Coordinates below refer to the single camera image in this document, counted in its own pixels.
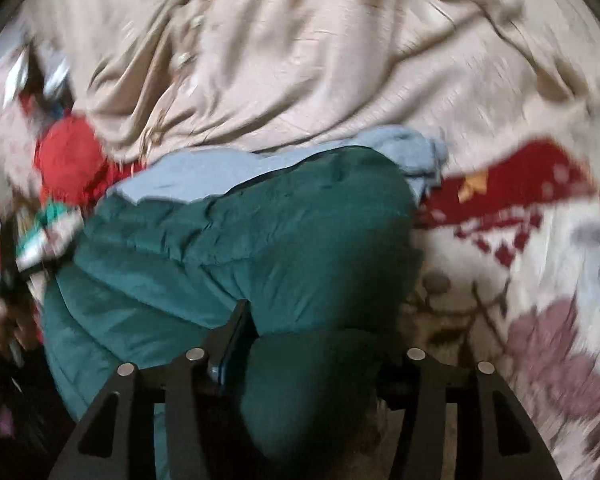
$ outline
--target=teal sleeping bag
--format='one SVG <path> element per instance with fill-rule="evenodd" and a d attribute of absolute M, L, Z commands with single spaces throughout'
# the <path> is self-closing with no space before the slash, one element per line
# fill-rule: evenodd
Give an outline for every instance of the teal sleeping bag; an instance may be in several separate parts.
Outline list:
<path fill-rule="evenodd" d="M 259 338 L 240 414 L 272 464 L 327 466 L 362 421 L 420 259 L 399 168 L 362 147 L 319 153 L 189 204 L 118 196 L 48 284 L 48 362 L 79 418 L 123 362 L 171 361 L 251 302 Z M 162 413 L 158 477 L 167 476 Z"/>

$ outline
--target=white fabric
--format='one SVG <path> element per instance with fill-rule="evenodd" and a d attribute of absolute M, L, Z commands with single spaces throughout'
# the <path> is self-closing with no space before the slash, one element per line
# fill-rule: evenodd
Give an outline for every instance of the white fabric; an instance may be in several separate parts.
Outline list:
<path fill-rule="evenodd" d="M 448 171 L 466 171 L 600 109 L 600 26 L 581 0 L 29 0 L 25 12 L 66 51 L 77 109 L 124 160 L 405 123 L 442 128 Z"/>

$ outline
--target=wrinkled fabric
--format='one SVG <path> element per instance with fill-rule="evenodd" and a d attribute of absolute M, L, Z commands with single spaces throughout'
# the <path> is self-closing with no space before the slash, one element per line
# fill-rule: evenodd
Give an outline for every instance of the wrinkled fabric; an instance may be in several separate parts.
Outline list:
<path fill-rule="evenodd" d="M 193 202 L 226 193 L 259 175 L 289 168 L 316 153 L 342 146 L 373 148 L 397 164 L 417 202 L 425 190 L 440 183 L 441 166 L 446 160 L 446 147 L 441 141 L 425 139 L 403 126 L 381 126 L 361 132 L 351 140 L 291 148 L 271 156 L 231 148 L 171 153 L 147 171 L 112 187 L 110 192 L 119 193 L 132 202 L 144 198 Z"/>
<path fill-rule="evenodd" d="M 582 0 L 29 0 L 107 153 L 442 128 L 451 172 L 600 108 Z"/>
<path fill-rule="evenodd" d="M 240 414 L 275 466 L 306 478 L 362 421 L 395 342 L 420 264 L 414 208 L 400 169 L 357 146 L 191 204 L 104 199 L 46 290 L 58 391 L 80 417 L 120 363 L 169 362 L 245 298 L 260 337 Z M 156 453 L 163 478 L 163 439 Z"/>

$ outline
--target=black bracket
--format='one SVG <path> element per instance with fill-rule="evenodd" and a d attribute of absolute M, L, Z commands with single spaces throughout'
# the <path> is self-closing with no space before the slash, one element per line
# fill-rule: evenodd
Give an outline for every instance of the black bracket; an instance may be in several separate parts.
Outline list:
<path fill-rule="evenodd" d="M 230 399 L 256 338 L 250 304 L 243 300 L 200 347 L 170 364 L 144 370 L 120 365 L 88 407 L 49 479 L 155 479 L 154 405 L 164 403 L 171 478 L 209 480 L 218 462 L 211 455 L 227 450 L 205 446 L 201 406 L 209 399 Z"/>
<path fill-rule="evenodd" d="M 43 270 L 56 270 L 70 256 L 70 251 L 59 258 L 43 258 L 26 269 L 19 269 L 16 261 L 17 220 L 11 214 L 3 219 L 0 226 L 0 299 L 10 308 L 20 308 L 29 304 L 29 278 Z"/>
<path fill-rule="evenodd" d="M 269 478 L 266 460 L 249 448 L 240 423 L 209 418 L 235 407 L 256 338 L 243 300 L 226 325 L 170 364 L 145 370 L 120 365 L 50 480 L 155 479 L 154 404 L 161 403 L 173 480 Z M 390 480 L 440 480 L 448 403 L 458 405 L 456 480 L 560 480 L 542 438 L 490 363 L 466 370 L 411 349 L 399 366 L 380 371 L 377 391 L 392 410 L 405 410 Z"/>
<path fill-rule="evenodd" d="M 405 409 L 390 480 L 440 480 L 446 405 L 458 406 L 456 480 L 560 480 L 551 453 L 491 363 L 443 365 L 409 350 L 381 371 L 378 396 Z"/>

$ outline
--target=metal bolt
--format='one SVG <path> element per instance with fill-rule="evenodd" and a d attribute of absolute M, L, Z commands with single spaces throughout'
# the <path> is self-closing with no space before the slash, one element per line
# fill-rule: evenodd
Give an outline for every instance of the metal bolt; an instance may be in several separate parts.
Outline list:
<path fill-rule="evenodd" d="M 204 358 L 205 351 L 202 348 L 192 348 L 191 350 L 187 350 L 185 356 L 189 361 L 200 361 L 200 359 Z"/>
<path fill-rule="evenodd" d="M 128 375 L 131 375 L 135 369 L 136 369 L 136 367 L 133 365 L 133 363 L 121 364 L 118 367 L 118 375 L 126 377 Z"/>
<path fill-rule="evenodd" d="M 478 363 L 478 370 L 480 370 L 485 375 L 491 375 L 494 373 L 494 371 L 496 371 L 496 367 L 488 361 L 480 361 Z"/>
<path fill-rule="evenodd" d="M 407 352 L 407 357 L 412 361 L 422 361 L 426 356 L 424 350 L 420 350 L 419 348 L 409 348 Z"/>

